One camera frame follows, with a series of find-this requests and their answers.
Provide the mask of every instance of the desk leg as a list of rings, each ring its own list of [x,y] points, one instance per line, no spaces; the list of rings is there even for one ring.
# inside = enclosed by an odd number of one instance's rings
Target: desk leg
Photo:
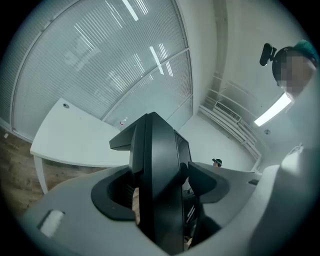
[[[33,156],[33,159],[34,159],[36,175],[38,176],[40,186],[42,188],[43,193],[46,194],[48,192],[48,189],[47,189],[47,184],[46,184],[45,175],[44,175],[43,160],[42,158],[35,155]]]

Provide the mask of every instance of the air vent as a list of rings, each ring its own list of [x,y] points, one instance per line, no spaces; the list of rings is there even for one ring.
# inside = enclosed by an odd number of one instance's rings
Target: air vent
[[[241,116],[233,112],[230,108],[226,107],[225,105],[217,102],[214,108],[218,109],[219,111],[223,112],[224,114],[228,115],[230,118],[234,119],[236,123],[241,120]]]

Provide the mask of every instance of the white desk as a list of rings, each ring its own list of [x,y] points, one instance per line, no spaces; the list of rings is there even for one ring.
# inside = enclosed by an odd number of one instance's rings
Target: white desk
[[[129,151],[110,149],[109,140],[118,133],[113,126],[60,98],[43,120],[30,149],[43,193],[48,192],[43,159],[89,167],[127,165]]]

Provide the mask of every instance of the wooden floor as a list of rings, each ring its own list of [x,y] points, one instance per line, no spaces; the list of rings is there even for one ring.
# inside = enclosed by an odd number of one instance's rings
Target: wooden floor
[[[0,187],[9,208],[16,215],[43,197],[36,174],[31,144],[0,128]],[[44,176],[48,190],[71,178],[94,173],[104,168],[83,167],[49,160],[44,161]]]

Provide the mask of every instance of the person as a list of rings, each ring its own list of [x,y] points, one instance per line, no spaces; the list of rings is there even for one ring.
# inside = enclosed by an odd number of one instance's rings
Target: person
[[[280,51],[283,52],[273,61],[272,72],[277,85],[294,102],[316,72],[319,55],[306,40]]]
[[[222,166],[222,160],[221,159],[212,159],[213,161],[213,166],[215,167],[221,167]]]

